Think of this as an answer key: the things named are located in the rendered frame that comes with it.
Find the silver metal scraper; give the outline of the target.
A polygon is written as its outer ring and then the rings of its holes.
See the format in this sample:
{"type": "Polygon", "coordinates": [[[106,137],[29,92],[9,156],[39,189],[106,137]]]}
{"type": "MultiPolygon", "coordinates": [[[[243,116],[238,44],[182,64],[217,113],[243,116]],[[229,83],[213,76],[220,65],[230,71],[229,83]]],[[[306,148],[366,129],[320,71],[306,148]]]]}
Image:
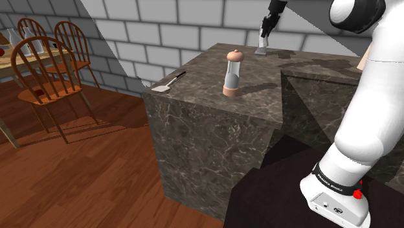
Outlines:
{"type": "Polygon", "coordinates": [[[265,56],[267,54],[267,46],[268,46],[268,35],[261,28],[259,32],[258,46],[254,54],[265,56]]]}

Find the tan pepper mill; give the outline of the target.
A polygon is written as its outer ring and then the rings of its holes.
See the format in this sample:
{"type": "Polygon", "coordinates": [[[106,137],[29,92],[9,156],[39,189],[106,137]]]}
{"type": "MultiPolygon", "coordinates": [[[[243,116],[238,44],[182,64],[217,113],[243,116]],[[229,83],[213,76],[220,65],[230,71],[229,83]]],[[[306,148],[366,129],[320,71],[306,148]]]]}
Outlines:
{"type": "Polygon", "coordinates": [[[234,50],[228,53],[227,72],[223,85],[223,94],[228,97],[235,97],[239,91],[240,81],[240,65],[244,59],[244,55],[239,50],[234,50]]]}

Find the beige object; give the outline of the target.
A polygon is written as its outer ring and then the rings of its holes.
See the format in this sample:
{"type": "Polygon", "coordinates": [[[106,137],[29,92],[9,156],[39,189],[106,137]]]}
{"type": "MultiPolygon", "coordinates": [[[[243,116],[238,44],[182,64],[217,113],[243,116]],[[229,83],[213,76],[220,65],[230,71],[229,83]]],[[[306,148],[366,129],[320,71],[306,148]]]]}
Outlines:
{"type": "Polygon", "coordinates": [[[364,53],[363,57],[361,58],[360,62],[358,63],[358,65],[357,65],[358,70],[363,71],[363,69],[365,68],[366,60],[368,58],[368,53],[371,48],[372,48],[372,43],[370,43],[366,52],[364,53]]]}

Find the dark robot stand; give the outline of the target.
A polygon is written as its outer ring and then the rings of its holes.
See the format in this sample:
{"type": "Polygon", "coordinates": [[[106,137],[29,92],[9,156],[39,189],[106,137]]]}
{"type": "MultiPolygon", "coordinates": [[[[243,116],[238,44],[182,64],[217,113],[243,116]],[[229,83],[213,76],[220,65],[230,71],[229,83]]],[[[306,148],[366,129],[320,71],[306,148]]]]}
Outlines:
{"type": "MultiPolygon", "coordinates": [[[[342,228],[309,209],[300,180],[323,156],[283,136],[232,189],[223,228],[342,228]]],[[[404,228],[404,194],[370,177],[363,178],[370,203],[370,228],[404,228]]]]}

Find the wooden spindle-back chair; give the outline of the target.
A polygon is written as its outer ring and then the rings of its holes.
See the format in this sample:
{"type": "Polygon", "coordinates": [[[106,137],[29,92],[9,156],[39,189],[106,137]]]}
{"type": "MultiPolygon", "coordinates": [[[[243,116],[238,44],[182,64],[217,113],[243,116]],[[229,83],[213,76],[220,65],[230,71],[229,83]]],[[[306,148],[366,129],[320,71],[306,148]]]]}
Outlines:
{"type": "Polygon", "coordinates": [[[88,68],[97,88],[100,89],[99,83],[90,66],[91,61],[89,58],[87,39],[79,26],[70,21],[60,21],[55,25],[54,36],[58,41],[64,43],[69,50],[77,54],[77,68],[74,68],[74,70],[80,70],[85,67],[88,68]]]}
{"type": "Polygon", "coordinates": [[[28,27],[35,36],[46,36],[44,28],[35,20],[23,17],[17,22],[17,29],[22,39],[25,39],[24,27],[28,27]]]}
{"type": "Polygon", "coordinates": [[[29,103],[33,109],[43,106],[66,143],[68,140],[50,109],[51,104],[62,100],[67,102],[69,97],[78,95],[90,116],[95,118],[84,96],[75,55],[66,44],[48,36],[26,38],[13,48],[10,64],[25,86],[18,99],[29,103]],[[24,79],[18,69],[19,63],[27,67],[37,86],[31,86],[24,79]]]}

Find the wooden dining table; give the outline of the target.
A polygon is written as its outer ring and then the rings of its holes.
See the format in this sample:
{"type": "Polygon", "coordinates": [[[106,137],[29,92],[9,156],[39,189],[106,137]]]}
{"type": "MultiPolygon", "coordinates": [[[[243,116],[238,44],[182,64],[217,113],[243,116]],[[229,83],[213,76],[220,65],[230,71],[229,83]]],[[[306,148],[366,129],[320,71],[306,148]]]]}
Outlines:
{"type": "MultiPolygon", "coordinates": [[[[2,38],[3,40],[7,40],[9,43],[7,44],[0,44],[0,48],[4,49],[4,54],[0,56],[0,78],[8,77],[11,76],[14,81],[17,83],[19,87],[24,87],[22,82],[20,82],[19,79],[17,79],[17,76],[15,72],[13,71],[12,65],[11,65],[11,54],[14,49],[14,46],[17,45],[20,41],[23,39],[20,37],[20,35],[17,35],[15,30],[13,28],[8,28],[7,29],[9,33],[9,38],[2,38]]],[[[68,57],[68,52],[67,50],[62,51],[62,55],[58,54],[57,50],[55,48],[50,48],[51,53],[55,54],[55,58],[58,59],[57,62],[61,61],[61,56],[63,57],[68,57]]],[[[38,63],[35,60],[35,57],[31,55],[26,55],[25,57],[28,57],[28,62],[31,64],[32,67],[37,66],[38,63]]],[[[40,54],[39,57],[41,60],[47,60],[47,62],[50,62],[50,56],[48,54],[40,54]]],[[[28,71],[28,68],[23,66],[23,60],[17,60],[17,68],[21,72],[28,71]]],[[[4,121],[0,117],[0,129],[4,133],[5,137],[10,141],[10,143],[13,145],[14,148],[19,148],[19,144],[16,141],[16,138],[12,135],[12,132],[8,129],[4,121]]]]}

